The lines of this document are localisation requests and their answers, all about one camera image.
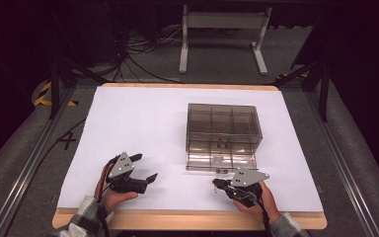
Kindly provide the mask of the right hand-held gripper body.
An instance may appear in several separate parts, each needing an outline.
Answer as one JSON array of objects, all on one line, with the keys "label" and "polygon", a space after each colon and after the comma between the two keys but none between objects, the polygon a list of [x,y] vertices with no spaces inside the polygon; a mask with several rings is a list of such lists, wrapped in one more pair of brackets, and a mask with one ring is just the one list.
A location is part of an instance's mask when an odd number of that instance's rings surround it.
[{"label": "right hand-held gripper body", "polygon": [[263,206],[263,188],[261,181],[269,178],[269,174],[258,170],[238,169],[231,180],[224,181],[223,190],[226,195],[246,207]]}]

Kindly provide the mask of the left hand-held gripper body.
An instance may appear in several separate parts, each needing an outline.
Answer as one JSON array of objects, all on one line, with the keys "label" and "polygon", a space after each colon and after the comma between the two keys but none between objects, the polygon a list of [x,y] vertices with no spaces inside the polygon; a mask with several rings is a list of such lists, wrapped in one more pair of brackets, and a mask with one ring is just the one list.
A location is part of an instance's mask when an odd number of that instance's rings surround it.
[{"label": "left hand-held gripper body", "polygon": [[110,188],[117,193],[136,192],[144,194],[147,188],[146,180],[137,180],[130,177],[134,170],[134,162],[126,152],[122,152],[114,158],[114,165],[111,167],[107,183]]}]

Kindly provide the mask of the transparent drawer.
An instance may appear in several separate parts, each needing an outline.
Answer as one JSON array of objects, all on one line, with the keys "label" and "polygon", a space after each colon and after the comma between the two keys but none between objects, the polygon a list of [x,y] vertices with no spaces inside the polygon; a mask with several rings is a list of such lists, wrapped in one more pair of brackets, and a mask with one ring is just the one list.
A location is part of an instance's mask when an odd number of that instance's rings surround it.
[{"label": "transparent drawer", "polygon": [[254,155],[206,152],[187,155],[187,170],[227,174],[238,168],[256,169],[256,157]]}]

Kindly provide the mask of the smoky transparent drawer box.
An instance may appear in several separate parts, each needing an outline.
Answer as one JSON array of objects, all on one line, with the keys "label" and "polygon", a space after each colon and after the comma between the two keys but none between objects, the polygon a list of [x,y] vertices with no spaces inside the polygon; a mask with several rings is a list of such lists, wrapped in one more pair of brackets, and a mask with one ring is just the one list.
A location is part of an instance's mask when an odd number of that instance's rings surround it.
[{"label": "smoky transparent drawer box", "polygon": [[189,104],[189,154],[254,155],[263,140],[255,106]]}]

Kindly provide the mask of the person's left hand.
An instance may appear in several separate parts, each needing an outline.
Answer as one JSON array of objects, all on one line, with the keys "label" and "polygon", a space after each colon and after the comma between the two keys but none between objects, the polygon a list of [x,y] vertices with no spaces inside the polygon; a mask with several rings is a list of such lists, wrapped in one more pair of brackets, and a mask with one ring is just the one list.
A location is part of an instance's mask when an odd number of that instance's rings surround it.
[{"label": "person's left hand", "polygon": [[110,168],[112,164],[106,165],[103,168],[101,177],[96,185],[94,198],[99,202],[103,203],[109,210],[116,210],[116,208],[125,201],[135,199],[138,197],[138,193],[136,192],[128,192],[128,193],[117,193],[107,186],[106,178],[108,168]]}]

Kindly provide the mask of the person's right hand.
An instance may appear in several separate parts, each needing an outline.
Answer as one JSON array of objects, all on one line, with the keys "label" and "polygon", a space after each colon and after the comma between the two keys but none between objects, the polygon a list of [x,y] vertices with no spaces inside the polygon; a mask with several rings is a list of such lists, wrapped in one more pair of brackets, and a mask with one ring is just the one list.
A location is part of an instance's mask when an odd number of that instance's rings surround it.
[{"label": "person's right hand", "polygon": [[[268,216],[268,223],[273,224],[279,217],[280,212],[277,209],[274,197],[270,191],[270,189],[266,186],[264,182],[260,182],[260,185],[262,187],[263,193],[262,193],[262,201],[263,206],[265,207],[265,211]],[[244,213],[249,213],[256,221],[260,223],[265,222],[263,209],[260,205],[254,205],[251,207],[246,207],[242,203],[234,200],[233,204]]]}]

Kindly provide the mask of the white paper sheet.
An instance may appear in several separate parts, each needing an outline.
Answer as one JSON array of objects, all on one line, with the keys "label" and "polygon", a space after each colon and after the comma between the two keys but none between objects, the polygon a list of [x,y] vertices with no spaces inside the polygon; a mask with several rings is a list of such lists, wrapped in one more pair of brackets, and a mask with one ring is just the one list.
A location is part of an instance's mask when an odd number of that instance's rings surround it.
[{"label": "white paper sheet", "polygon": [[126,209],[231,210],[232,201],[212,184],[213,172],[186,168],[186,131],[191,103],[256,107],[263,131],[260,171],[282,211],[322,210],[308,164],[282,94],[278,91],[100,87],[58,200],[76,207],[93,193],[102,168],[116,155],[141,154],[135,179],[154,175],[144,195]]}]

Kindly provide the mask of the black metal stand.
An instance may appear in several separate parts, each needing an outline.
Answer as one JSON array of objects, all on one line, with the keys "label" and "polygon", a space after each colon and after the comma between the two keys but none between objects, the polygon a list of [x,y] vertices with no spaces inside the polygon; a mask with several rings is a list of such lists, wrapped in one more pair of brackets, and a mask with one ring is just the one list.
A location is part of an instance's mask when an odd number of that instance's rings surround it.
[{"label": "black metal stand", "polygon": [[313,62],[302,66],[287,75],[279,75],[278,78],[271,83],[271,86],[282,86],[283,84],[286,84],[304,73],[306,73],[306,77],[301,84],[301,88],[304,92],[312,92],[317,85],[321,86],[318,111],[322,120],[327,122],[327,102],[330,73],[328,65],[325,62]]},{"label": "black metal stand", "polygon": [[67,89],[74,89],[77,85],[77,76],[73,71],[79,71],[86,78],[91,78],[99,85],[108,83],[108,80],[91,71],[85,66],[64,57],[57,57],[53,63],[50,82],[51,82],[51,113],[49,118],[54,119],[61,110],[63,103],[60,98],[59,82],[62,82]]}]

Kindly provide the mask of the yellow and black floor tape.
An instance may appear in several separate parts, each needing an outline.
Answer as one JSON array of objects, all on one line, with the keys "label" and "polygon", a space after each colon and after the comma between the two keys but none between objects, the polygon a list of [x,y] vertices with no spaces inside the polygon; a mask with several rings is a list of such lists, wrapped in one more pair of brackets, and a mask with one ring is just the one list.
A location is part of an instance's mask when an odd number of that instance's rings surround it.
[{"label": "yellow and black floor tape", "polygon": [[[38,93],[38,97],[34,101],[35,106],[52,106],[51,100],[46,100],[45,95],[47,91],[51,88],[51,82],[46,82],[40,92]],[[67,104],[69,107],[76,107],[79,105],[78,101],[69,101]]]}]

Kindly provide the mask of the white metal stand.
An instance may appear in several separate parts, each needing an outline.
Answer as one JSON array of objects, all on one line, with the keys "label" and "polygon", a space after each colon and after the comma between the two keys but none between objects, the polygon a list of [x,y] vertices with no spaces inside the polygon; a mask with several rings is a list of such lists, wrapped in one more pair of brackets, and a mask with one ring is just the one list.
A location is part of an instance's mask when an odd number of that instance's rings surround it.
[{"label": "white metal stand", "polygon": [[256,41],[251,43],[251,48],[260,73],[267,75],[261,48],[271,12],[271,8],[265,8],[259,13],[194,12],[190,10],[188,5],[185,5],[182,16],[182,47],[179,72],[185,74],[188,70],[189,29],[236,29],[259,31],[259,36]]}]

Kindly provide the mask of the aluminium floor rail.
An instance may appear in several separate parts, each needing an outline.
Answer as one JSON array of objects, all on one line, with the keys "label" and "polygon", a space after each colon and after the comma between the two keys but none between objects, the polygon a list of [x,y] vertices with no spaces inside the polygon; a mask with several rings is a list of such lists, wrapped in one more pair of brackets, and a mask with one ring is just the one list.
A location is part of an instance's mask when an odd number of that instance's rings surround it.
[{"label": "aluminium floor rail", "polygon": [[315,116],[318,125],[323,132],[325,139],[327,140],[329,147],[333,154],[333,162],[337,169],[337,172],[341,178],[342,184],[345,188],[345,191],[348,195],[348,198],[356,212],[356,215],[360,221],[360,224],[367,237],[379,237],[379,228],[368,208],[368,205],[363,197],[362,191],[359,188],[357,182],[349,170],[341,149],[336,142],[336,139],[329,127],[329,125],[324,122],[321,118],[317,99],[312,93],[305,93],[306,101],[311,108],[313,115]]},{"label": "aluminium floor rail", "polygon": [[44,148],[47,145],[49,138],[54,131],[63,111],[67,107],[74,90],[67,88],[59,98],[58,108],[52,113],[51,117],[46,121],[43,131],[29,156],[21,174],[11,187],[5,202],[0,208],[0,237],[5,237],[17,212],[20,208],[22,201],[28,191],[31,181],[38,169],[39,163],[42,161]]}]

